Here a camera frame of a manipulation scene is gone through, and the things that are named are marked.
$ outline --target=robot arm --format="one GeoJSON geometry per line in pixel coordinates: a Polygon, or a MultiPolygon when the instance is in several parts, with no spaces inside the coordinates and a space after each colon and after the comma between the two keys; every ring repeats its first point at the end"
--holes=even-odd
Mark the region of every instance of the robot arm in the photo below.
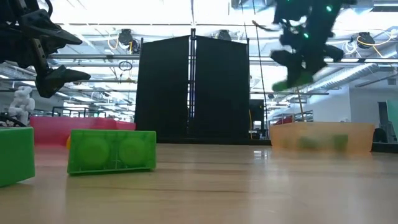
{"type": "Polygon", "coordinates": [[[49,12],[39,9],[37,0],[0,0],[0,63],[17,62],[21,68],[33,65],[36,87],[42,97],[50,98],[66,82],[89,80],[89,74],[60,66],[51,69],[47,56],[67,44],[81,44],[73,34],[50,20],[49,12]]]}
{"type": "Polygon", "coordinates": [[[334,46],[326,45],[333,37],[332,28],[343,4],[356,4],[356,0],[276,0],[274,23],[282,24],[284,32],[279,40],[282,45],[289,45],[293,53],[275,50],[271,58],[287,67],[287,80],[276,83],[274,91],[282,91],[312,82],[312,76],[327,66],[324,56],[340,61],[344,52],[334,46]],[[299,21],[307,17],[304,24],[293,27],[289,21],[299,21]]]}

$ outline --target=table surface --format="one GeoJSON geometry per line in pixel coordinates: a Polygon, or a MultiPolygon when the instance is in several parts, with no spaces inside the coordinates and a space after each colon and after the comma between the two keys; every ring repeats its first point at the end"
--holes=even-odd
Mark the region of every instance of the table surface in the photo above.
{"type": "Polygon", "coordinates": [[[158,145],[154,172],[69,177],[36,149],[36,177],[0,189],[0,222],[396,224],[398,156],[158,145]]]}

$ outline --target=white figurine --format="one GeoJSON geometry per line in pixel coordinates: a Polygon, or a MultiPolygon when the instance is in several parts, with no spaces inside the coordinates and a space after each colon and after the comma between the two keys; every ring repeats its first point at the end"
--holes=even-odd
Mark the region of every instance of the white figurine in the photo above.
{"type": "Polygon", "coordinates": [[[32,88],[20,86],[14,93],[14,101],[11,103],[8,113],[10,117],[19,117],[19,121],[24,125],[28,123],[29,112],[35,109],[35,100],[30,97],[32,88]]]}

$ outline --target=green toy block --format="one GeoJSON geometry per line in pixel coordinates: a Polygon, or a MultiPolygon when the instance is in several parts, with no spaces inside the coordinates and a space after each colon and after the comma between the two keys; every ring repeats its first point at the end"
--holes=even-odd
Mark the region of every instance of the green toy block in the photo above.
{"type": "Polygon", "coordinates": [[[0,187],[35,176],[33,128],[0,129],[0,187]]]}
{"type": "Polygon", "coordinates": [[[299,149],[315,150],[318,148],[318,143],[314,139],[303,136],[297,140],[297,146],[299,149]]]}
{"type": "Polygon", "coordinates": [[[156,168],[156,132],[72,130],[69,174],[156,168]]]}
{"type": "Polygon", "coordinates": [[[347,134],[335,134],[332,136],[333,148],[338,152],[347,150],[348,135],[347,134]]]}

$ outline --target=black panel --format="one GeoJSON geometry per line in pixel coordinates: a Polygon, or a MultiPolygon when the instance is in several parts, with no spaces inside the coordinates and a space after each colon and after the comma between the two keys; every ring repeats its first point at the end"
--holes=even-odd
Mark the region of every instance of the black panel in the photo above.
{"type": "Polygon", "coordinates": [[[195,113],[198,138],[248,138],[247,45],[197,37],[195,113]]]}
{"type": "Polygon", "coordinates": [[[144,43],[136,99],[137,130],[158,137],[187,133],[188,36],[144,43]]]}
{"type": "Polygon", "coordinates": [[[253,121],[264,121],[264,100],[250,100],[249,109],[253,121]]]}

